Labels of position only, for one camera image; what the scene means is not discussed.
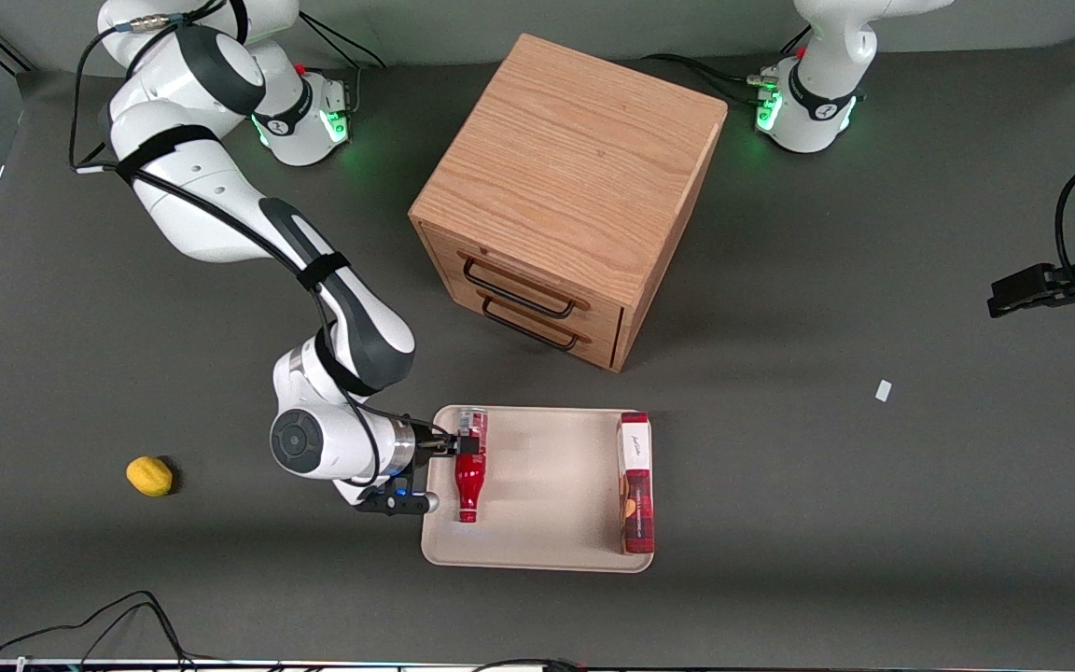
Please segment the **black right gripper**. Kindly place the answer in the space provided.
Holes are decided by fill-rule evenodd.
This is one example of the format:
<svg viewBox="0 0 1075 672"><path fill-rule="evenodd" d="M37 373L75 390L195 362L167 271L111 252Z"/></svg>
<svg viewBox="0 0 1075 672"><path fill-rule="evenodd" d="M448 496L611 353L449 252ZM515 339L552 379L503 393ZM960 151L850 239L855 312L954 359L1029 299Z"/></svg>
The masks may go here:
<svg viewBox="0 0 1075 672"><path fill-rule="evenodd" d="M465 435L452 434L452 431L424 421L411 421L411 429L414 438L414 460L429 460L434 456L458 456L465 453ZM475 438L478 443L476 456L486 456L489 447L487 434L489 434L489 416L475 416Z"/></svg>

